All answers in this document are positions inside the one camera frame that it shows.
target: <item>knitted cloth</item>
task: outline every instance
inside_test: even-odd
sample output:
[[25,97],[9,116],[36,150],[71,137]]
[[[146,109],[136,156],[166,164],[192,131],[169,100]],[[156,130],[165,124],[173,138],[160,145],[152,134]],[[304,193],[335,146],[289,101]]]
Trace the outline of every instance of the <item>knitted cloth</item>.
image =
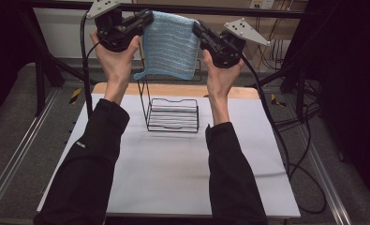
[[154,21],[145,28],[142,37],[144,71],[134,78],[155,74],[191,80],[200,45],[192,32],[195,20],[158,11],[153,11],[153,16]]

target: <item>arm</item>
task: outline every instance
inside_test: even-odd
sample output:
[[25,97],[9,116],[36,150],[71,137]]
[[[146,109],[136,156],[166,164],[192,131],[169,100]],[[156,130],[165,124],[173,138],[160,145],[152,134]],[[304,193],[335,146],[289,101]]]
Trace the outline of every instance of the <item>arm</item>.
[[214,127],[207,127],[205,132],[213,218],[217,224],[267,224],[254,174],[229,121],[228,93],[244,62],[228,69],[218,68],[208,51],[203,53],[214,118]]
[[[96,33],[91,35],[96,44]],[[109,52],[98,45],[96,56],[108,79],[104,99],[92,113],[83,135],[71,146],[53,178],[35,224],[103,224],[109,202],[121,135],[129,115],[120,107],[128,86],[134,37],[123,52]]]

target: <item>black wire rack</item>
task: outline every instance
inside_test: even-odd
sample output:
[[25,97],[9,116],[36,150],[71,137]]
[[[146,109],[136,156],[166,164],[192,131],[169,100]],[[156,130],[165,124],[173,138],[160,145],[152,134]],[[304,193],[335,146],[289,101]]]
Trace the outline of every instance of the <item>black wire rack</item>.
[[147,130],[199,132],[199,105],[195,99],[151,98],[147,80],[139,80],[138,87]]

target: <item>gray floor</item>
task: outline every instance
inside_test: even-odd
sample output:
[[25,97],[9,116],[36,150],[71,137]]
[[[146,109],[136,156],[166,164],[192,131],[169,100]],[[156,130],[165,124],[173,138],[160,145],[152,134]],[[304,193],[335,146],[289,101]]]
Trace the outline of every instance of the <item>gray floor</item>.
[[[93,69],[92,76],[101,81],[103,73]],[[68,104],[75,90],[76,79],[66,75],[67,84],[59,89],[59,93],[45,119],[39,133],[27,151],[21,166],[17,170],[3,198],[0,201],[0,221],[5,224],[29,224],[36,213],[42,190],[48,185],[56,163],[70,136],[70,130],[81,111],[84,103],[83,91],[75,104]],[[280,84],[277,80],[268,85],[274,88]],[[35,70],[24,67],[11,90],[6,102],[0,108],[0,174],[9,163],[26,130],[34,120],[36,111]],[[235,85],[244,86],[252,83],[252,79],[244,74]],[[279,101],[294,98],[276,93]],[[307,103],[314,101],[308,97]],[[289,107],[269,104],[274,121],[293,118]],[[312,142],[321,156],[329,176],[345,206],[353,224],[370,224],[370,193],[363,184],[351,164],[343,163],[338,158],[329,130],[322,117],[310,120]],[[304,151],[304,143],[300,130],[293,127],[281,132],[289,150],[290,162],[297,162]],[[315,174],[308,157],[302,166]],[[317,186],[301,171],[297,171],[292,179],[292,187],[298,204],[309,210],[319,210],[323,204],[322,195]],[[309,214],[302,211],[302,217],[292,218],[288,224],[336,224],[330,206],[321,214]],[[283,223],[280,219],[271,219],[272,224]]]

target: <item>white table surface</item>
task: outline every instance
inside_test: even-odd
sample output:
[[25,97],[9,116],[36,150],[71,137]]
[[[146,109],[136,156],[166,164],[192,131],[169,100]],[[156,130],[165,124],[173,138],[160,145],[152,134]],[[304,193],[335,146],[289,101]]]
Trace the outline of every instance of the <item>white table surface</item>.
[[[93,94],[94,107],[100,98],[103,95]],[[184,97],[153,98],[175,100]],[[208,98],[193,98],[198,101],[200,110],[198,133],[147,131],[140,97],[124,97],[122,107],[128,111],[131,119],[122,136],[121,154],[115,166],[107,210],[109,216],[211,215],[205,129],[213,123],[212,113]],[[244,155],[256,176],[266,215],[269,218],[298,218],[300,212],[260,100],[231,98],[229,111]],[[62,163],[70,146],[82,135],[86,122],[84,105],[56,168]]]

